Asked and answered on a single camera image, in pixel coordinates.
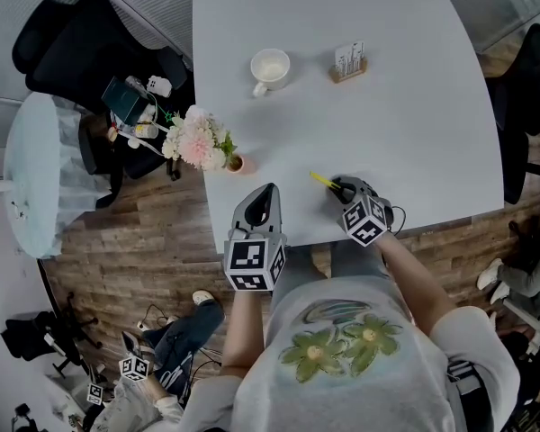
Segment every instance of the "light blue tablecloth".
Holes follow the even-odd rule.
[[[110,193],[107,179],[86,172],[78,146],[80,113],[32,93],[16,114],[4,156],[8,219],[32,257],[60,254],[59,234]]]

